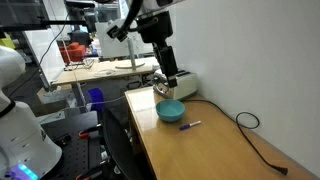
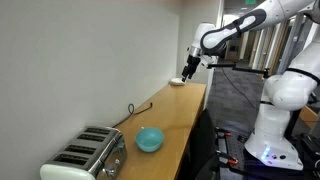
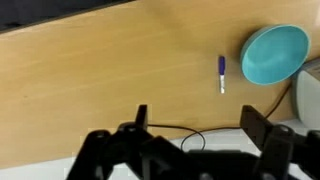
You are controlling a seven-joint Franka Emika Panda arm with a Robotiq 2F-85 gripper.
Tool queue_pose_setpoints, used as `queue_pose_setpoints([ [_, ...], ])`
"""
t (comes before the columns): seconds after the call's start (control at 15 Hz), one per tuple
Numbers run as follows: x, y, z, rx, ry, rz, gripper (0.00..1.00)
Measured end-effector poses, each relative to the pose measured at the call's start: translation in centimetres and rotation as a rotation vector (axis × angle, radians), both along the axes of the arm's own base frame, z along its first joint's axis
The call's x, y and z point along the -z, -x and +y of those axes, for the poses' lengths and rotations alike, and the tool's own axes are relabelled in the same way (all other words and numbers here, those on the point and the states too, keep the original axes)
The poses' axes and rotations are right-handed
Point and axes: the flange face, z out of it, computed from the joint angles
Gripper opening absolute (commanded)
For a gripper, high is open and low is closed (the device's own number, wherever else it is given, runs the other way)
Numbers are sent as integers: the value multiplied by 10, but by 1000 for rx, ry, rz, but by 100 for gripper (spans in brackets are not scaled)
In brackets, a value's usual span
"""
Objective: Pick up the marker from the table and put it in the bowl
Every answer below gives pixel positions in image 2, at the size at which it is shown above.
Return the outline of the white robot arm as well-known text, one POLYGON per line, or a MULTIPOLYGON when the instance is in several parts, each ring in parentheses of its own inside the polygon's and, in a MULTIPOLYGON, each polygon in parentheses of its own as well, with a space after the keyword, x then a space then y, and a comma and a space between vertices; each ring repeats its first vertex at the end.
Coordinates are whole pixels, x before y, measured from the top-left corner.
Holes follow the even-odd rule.
MULTIPOLYGON (((246 31, 275 25, 298 14, 317 23, 319 6, 320 0, 265 0, 222 28, 207 22, 199 24, 182 78, 191 78, 205 55, 216 56, 226 41, 246 31)), ((266 166, 303 169, 296 148, 284 137, 284 133, 290 114, 302 109, 320 85, 319 52, 320 42, 315 38, 291 61, 283 74, 273 75, 264 83, 254 129, 244 147, 266 166)))

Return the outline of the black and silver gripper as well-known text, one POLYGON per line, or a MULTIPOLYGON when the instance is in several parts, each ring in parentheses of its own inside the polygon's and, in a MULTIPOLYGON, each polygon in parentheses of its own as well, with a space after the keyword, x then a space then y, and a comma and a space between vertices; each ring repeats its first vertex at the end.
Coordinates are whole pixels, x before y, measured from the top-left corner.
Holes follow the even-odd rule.
POLYGON ((197 47, 190 46, 188 48, 188 58, 187 58, 187 70, 184 68, 182 71, 182 81, 191 80, 193 74, 195 73, 197 66, 200 63, 200 57, 202 50, 197 47))

